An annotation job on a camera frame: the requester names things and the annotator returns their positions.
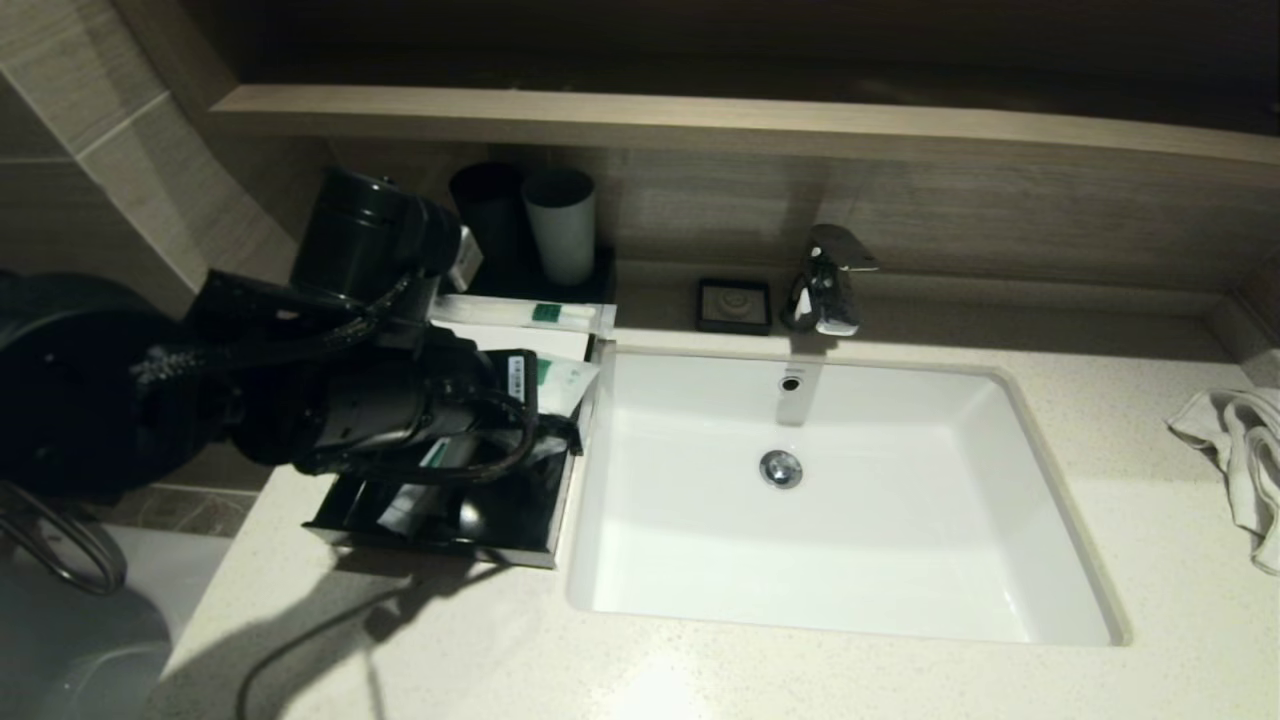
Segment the long clear packet green label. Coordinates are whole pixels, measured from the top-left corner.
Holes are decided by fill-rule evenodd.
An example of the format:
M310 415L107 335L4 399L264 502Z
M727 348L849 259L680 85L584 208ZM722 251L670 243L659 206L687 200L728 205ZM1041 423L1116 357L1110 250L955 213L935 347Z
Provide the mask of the long clear packet green label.
M471 464L479 438L460 436L442 438L421 457L425 469L466 468ZM412 538L428 523L445 515L448 489L443 486L399 486L390 502L376 519L376 524L398 537Z
M609 340L617 310L613 304L562 304L453 293L435 299L428 319L434 323L564 331Z

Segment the glossy black unlined drawer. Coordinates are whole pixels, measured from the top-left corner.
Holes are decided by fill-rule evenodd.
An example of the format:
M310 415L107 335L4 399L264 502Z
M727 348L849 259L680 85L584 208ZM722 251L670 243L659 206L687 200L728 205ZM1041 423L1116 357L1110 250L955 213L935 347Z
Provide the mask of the glossy black unlined drawer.
M445 487L445 515L428 521L412 538L376 524L398 486L337 479L310 521L312 534L335 547L449 555L485 562L553 569L568 473L566 452L535 486Z

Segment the dark metal cup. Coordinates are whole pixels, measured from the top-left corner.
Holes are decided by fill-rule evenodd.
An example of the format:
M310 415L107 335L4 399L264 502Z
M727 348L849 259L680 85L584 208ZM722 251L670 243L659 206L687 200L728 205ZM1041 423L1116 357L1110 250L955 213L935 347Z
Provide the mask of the dark metal cup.
M524 173L499 161L472 164L449 181L461 220L472 231L485 260L515 269L529 259L532 242L521 190Z

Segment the white cup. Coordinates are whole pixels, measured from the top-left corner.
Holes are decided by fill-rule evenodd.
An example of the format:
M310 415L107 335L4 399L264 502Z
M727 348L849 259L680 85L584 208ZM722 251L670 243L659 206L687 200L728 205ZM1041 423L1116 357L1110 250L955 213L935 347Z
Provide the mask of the white cup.
M547 279L564 287L585 283L595 263L593 178L570 168L540 170L524 182L522 199Z

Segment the black square soap dish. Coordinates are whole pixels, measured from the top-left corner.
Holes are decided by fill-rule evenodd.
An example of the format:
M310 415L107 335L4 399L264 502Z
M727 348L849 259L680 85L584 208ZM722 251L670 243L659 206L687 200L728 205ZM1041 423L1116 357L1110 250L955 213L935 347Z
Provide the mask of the black square soap dish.
M772 331L767 283L701 278L695 328L703 333L768 336Z

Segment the chrome sink faucet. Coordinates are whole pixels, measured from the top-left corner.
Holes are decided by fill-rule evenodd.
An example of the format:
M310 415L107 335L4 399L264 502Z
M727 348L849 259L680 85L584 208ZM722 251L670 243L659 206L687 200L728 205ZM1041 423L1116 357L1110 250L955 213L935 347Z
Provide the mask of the chrome sink faucet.
M813 225L806 236L806 256L780 310L780 320L800 334L852 337L861 314L852 290L852 274L877 272L878 258L846 227Z

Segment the white bathtub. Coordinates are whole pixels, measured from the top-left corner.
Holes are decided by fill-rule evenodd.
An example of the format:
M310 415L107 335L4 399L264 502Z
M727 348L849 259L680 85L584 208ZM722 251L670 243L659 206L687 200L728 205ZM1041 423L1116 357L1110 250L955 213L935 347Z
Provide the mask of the white bathtub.
M140 720L230 541L108 527L127 562L105 597L0 544L0 720Z

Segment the white ceramic sink basin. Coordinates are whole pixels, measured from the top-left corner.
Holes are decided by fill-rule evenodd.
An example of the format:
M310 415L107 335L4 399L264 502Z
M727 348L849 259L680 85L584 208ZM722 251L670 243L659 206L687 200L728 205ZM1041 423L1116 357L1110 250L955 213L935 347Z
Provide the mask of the white ceramic sink basin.
M588 611L1110 647L1123 624L991 372L617 352L570 569ZM772 450L803 482L762 479Z

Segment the white towel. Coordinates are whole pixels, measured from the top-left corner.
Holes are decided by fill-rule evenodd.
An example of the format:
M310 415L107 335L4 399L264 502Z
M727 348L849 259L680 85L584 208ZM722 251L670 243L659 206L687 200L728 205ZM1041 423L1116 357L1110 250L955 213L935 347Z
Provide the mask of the white towel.
M1280 577L1280 388L1202 391L1166 427L1222 473L1231 520L1252 536L1252 564Z

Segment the wooden wall shelf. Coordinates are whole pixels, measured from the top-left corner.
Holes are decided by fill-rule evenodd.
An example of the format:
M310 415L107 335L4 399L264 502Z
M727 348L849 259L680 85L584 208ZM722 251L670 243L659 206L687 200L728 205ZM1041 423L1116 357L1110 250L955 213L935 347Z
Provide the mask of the wooden wall shelf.
M1280 167L1280 138L1024 111L518 90L242 85L209 109L246 133L691 147L833 156L863 141L1023 143Z

